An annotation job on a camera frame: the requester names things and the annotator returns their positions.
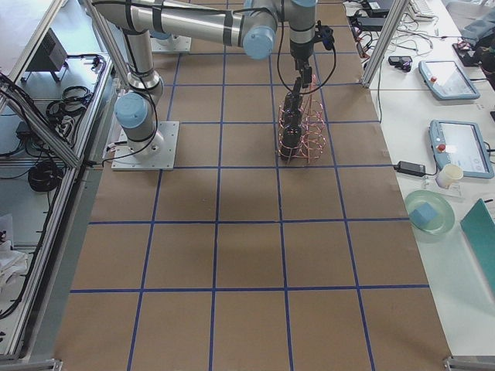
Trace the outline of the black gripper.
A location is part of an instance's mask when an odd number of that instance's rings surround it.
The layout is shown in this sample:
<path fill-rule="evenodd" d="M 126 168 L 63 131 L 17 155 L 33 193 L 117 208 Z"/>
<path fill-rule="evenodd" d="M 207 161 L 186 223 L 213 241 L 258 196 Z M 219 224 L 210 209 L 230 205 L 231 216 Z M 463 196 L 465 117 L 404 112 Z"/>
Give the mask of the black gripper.
<path fill-rule="evenodd" d="M 315 29 L 290 29 L 290 53 L 295 61 L 295 68 L 299 70 L 302 88 L 312 84 L 312 67 L 309 58 L 314 50 Z"/>

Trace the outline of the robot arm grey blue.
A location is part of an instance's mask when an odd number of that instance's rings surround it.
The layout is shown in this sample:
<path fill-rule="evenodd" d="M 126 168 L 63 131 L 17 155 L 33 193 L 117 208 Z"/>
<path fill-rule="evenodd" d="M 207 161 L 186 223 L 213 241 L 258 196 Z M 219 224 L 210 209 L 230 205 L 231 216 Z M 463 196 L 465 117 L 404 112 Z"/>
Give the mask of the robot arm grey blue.
<path fill-rule="evenodd" d="M 299 76 L 288 96 L 301 101 L 310 93 L 314 45 L 324 39 L 316 20 L 314 1 L 246 1 L 242 9 L 212 9 L 177 1 L 93 1 L 97 14 L 121 31 L 127 54 L 129 91 L 119 97 L 114 115 L 127 138 L 120 160 L 140 165 L 170 157 L 157 104 L 164 82 L 157 72 L 153 52 L 185 51 L 186 40 L 236 47 L 253 60 L 267 59 L 278 36 L 278 27 L 289 27 L 289 46 Z"/>

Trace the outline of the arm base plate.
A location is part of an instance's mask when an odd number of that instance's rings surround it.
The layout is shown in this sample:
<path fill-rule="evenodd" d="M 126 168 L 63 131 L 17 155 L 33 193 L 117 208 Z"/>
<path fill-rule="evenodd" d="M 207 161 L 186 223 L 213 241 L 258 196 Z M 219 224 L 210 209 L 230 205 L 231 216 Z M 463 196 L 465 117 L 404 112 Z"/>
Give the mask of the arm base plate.
<path fill-rule="evenodd" d="M 128 141 L 121 129 L 118 140 L 125 143 L 115 147 L 111 168 L 115 171 L 173 170 L 178 134 L 178 121 L 160 121 L 150 144 Z"/>
<path fill-rule="evenodd" d="M 191 38 L 185 36 L 170 36 L 168 39 L 151 38 L 153 53 L 176 54 L 189 53 L 191 49 Z"/>

